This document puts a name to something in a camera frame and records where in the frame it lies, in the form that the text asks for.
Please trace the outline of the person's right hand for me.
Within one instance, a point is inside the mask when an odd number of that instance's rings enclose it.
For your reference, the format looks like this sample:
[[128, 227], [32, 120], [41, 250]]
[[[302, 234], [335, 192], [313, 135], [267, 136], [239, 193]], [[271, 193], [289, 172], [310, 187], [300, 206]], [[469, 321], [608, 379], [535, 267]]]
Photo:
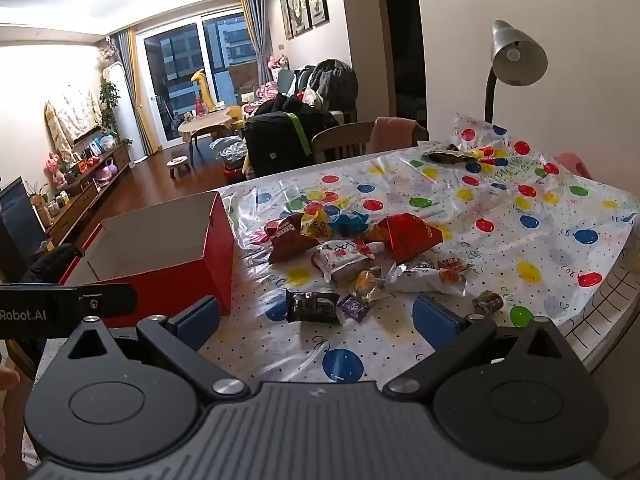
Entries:
[[6, 393], [11, 391], [20, 383], [20, 374], [13, 368], [0, 366], [0, 392]]

